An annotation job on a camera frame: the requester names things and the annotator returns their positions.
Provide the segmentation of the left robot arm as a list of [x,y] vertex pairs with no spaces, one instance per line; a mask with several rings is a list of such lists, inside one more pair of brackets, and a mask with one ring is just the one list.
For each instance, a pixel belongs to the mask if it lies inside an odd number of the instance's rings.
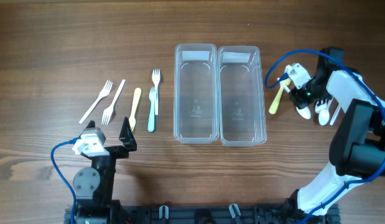
[[75,141],[73,150],[89,159],[91,166],[79,170],[73,178],[75,204],[68,223],[132,222],[120,201],[113,199],[116,161],[127,159],[130,152],[137,150],[128,118],[124,118],[119,140],[120,145],[105,147],[103,131],[90,121]]

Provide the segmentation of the white plastic fork far left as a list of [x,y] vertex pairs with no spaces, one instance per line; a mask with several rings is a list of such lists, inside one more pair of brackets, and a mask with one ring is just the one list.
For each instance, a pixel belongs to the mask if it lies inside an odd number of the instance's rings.
[[82,118],[79,120],[79,124],[82,124],[84,122],[84,120],[87,119],[87,117],[90,115],[90,113],[94,110],[94,108],[96,107],[96,105],[105,97],[107,97],[110,92],[111,92],[111,89],[112,89],[112,86],[113,86],[113,82],[110,81],[110,80],[107,80],[104,87],[102,88],[102,90],[100,91],[97,99],[93,102],[93,104],[88,108],[88,110],[85,112],[85,114],[82,116]]

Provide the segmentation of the yellow plastic spoon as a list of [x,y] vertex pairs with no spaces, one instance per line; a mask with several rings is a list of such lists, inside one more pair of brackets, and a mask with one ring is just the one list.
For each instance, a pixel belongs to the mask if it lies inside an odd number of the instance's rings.
[[289,87],[288,87],[288,86],[290,85],[290,83],[291,83],[291,79],[290,79],[290,78],[281,81],[279,90],[278,90],[278,92],[277,92],[277,94],[276,94],[274,100],[272,101],[270,107],[269,107],[269,113],[270,113],[270,114],[276,114],[277,109],[278,109],[278,107],[279,107],[279,103],[280,103],[280,101],[281,101],[282,93],[283,93],[284,91],[286,91],[287,93],[290,92],[290,89],[289,89]]

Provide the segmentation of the light blue plastic fork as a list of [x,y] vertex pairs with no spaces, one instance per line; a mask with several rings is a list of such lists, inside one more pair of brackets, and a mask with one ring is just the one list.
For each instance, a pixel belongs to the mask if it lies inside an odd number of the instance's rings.
[[147,130],[151,133],[155,130],[155,103],[157,100],[157,89],[155,87],[151,88],[149,93],[149,99],[151,101],[151,107],[149,112]]

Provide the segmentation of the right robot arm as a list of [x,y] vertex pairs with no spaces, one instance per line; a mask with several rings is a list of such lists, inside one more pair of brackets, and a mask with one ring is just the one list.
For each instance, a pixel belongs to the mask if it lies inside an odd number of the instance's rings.
[[311,183],[285,200],[282,215],[298,223],[318,223],[350,190],[385,176],[385,102],[355,69],[343,64],[342,49],[306,52],[318,55],[315,75],[294,63],[286,66],[281,77],[290,78],[295,85],[289,92],[291,100],[302,109],[329,96],[345,115],[330,144],[328,164]]

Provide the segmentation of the yellow plastic fork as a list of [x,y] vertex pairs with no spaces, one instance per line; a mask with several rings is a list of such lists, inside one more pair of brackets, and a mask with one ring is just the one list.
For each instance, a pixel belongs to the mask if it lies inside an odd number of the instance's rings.
[[142,90],[140,88],[136,88],[134,90],[133,99],[132,99],[132,108],[131,108],[131,114],[129,117],[129,124],[131,127],[131,131],[134,131],[135,125],[136,125],[136,112],[137,107],[139,105],[139,100],[141,98]]

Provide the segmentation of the right clear plastic container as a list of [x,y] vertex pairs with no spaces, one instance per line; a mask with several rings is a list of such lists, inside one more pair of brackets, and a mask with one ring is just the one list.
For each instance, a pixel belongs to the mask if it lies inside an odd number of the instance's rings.
[[252,147],[267,140],[261,55],[255,46],[218,51],[221,143]]

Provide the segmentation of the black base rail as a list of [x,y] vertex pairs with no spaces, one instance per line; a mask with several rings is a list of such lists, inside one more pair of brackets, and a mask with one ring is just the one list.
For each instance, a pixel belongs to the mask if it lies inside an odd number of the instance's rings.
[[108,210],[102,212],[77,209],[73,223],[298,223],[299,220],[285,217],[281,204],[259,204],[239,206],[232,204],[224,207],[138,207],[125,206],[116,215]]

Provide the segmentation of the white spoon crossing yellow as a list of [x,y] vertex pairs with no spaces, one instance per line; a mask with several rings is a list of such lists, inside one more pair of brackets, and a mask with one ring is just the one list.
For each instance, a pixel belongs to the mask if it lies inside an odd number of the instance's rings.
[[[291,79],[290,78],[287,78],[285,80],[282,80],[280,82],[280,85],[281,87],[287,92],[287,93],[290,93],[290,88],[288,87],[291,83]],[[310,112],[310,109],[308,108],[308,106],[306,106],[305,108],[303,109],[299,109],[297,106],[295,107],[296,111],[298,112],[299,115],[301,115],[301,117],[305,118],[305,119],[310,119],[311,118],[311,112]]]

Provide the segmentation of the white plastic spoon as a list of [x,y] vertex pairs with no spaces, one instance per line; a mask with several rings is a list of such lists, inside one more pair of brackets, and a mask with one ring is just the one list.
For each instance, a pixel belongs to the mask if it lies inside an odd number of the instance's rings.
[[329,119],[330,119],[330,112],[329,112],[329,108],[330,108],[330,105],[333,101],[333,98],[330,99],[328,101],[328,103],[325,104],[325,107],[324,109],[322,109],[320,112],[319,112],[319,116],[318,116],[318,121],[320,123],[321,126],[324,126],[328,123]]
[[333,113],[333,116],[332,116],[331,120],[330,120],[330,126],[333,126],[333,124],[335,123],[340,110],[341,110],[341,105],[338,105],[336,107],[334,113]]
[[321,112],[321,110],[324,110],[327,107],[327,99],[321,99],[318,100],[315,104],[314,110],[317,114]]

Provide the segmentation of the white plastic fork upside down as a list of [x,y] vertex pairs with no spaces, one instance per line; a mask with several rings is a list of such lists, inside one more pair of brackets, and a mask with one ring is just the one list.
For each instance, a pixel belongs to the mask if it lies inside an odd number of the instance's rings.
[[111,104],[103,111],[101,124],[108,125],[109,122],[111,121],[111,117],[115,111],[116,104],[119,100],[119,97],[123,91],[125,84],[126,84],[126,80],[122,80],[121,83],[119,84]]

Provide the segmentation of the left clear plastic container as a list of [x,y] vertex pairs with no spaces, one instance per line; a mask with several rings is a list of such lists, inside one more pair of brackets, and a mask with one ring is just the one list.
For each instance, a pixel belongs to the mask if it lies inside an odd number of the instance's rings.
[[217,49],[179,44],[174,64],[174,138],[182,144],[218,139]]

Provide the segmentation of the white plastic fork near container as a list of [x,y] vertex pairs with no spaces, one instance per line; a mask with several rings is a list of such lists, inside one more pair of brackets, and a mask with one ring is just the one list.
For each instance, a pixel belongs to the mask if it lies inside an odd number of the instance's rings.
[[154,88],[156,89],[156,101],[155,101],[155,115],[159,114],[159,83],[160,83],[160,69],[154,69],[152,71],[152,82]]

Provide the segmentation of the clear plastic container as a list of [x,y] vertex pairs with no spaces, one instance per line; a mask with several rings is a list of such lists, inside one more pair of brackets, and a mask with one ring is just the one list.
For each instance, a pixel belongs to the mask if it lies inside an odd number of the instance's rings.
[[174,138],[182,144],[218,139],[217,49],[179,44],[174,64]]
[[261,55],[255,46],[218,51],[221,143],[252,147],[267,140]]

